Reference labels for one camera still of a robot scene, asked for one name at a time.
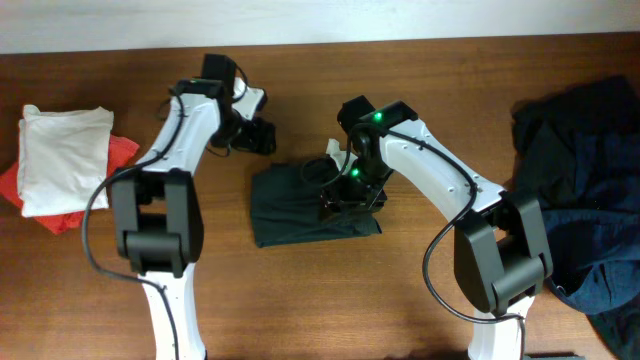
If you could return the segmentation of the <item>dark green Nike t-shirt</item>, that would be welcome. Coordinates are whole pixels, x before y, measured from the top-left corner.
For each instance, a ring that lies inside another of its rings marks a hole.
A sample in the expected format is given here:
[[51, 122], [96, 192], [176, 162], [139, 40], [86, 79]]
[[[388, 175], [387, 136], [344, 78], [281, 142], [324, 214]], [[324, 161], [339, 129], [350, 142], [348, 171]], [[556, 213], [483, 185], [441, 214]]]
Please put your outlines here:
[[321, 190], [301, 179], [299, 164], [275, 163], [251, 180], [250, 220], [259, 248], [378, 235], [370, 214], [323, 220]]

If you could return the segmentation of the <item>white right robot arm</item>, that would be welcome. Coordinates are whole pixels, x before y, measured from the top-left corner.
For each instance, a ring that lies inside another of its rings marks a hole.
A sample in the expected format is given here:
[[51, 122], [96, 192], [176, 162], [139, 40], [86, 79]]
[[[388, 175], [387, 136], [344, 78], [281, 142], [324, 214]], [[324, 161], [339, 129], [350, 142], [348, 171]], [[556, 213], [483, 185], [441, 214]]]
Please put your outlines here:
[[[337, 121], [347, 145], [327, 149], [337, 174], [321, 187], [321, 220], [381, 210], [390, 176], [404, 176], [446, 220], [425, 251], [422, 276], [443, 308], [472, 323], [468, 358], [524, 358], [527, 313], [553, 272], [536, 195], [510, 192], [472, 170], [402, 101], [375, 108], [359, 96], [342, 105]], [[431, 256], [447, 233], [454, 236], [454, 276], [471, 315], [449, 305], [429, 277]]]

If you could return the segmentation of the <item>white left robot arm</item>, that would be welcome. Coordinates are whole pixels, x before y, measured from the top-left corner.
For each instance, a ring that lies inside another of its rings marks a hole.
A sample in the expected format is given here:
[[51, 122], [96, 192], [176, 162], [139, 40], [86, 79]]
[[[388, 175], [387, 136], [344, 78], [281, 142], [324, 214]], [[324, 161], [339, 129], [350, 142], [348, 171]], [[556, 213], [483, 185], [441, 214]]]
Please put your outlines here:
[[158, 359], [204, 359], [194, 278], [204, 224], [193, 177], [212, 140], [229, 144], [257, 122], [265, 90], [237, 78], [177, 83], [165, 123], [134, 170], [114, 181], [118, 253], [144, 289]]

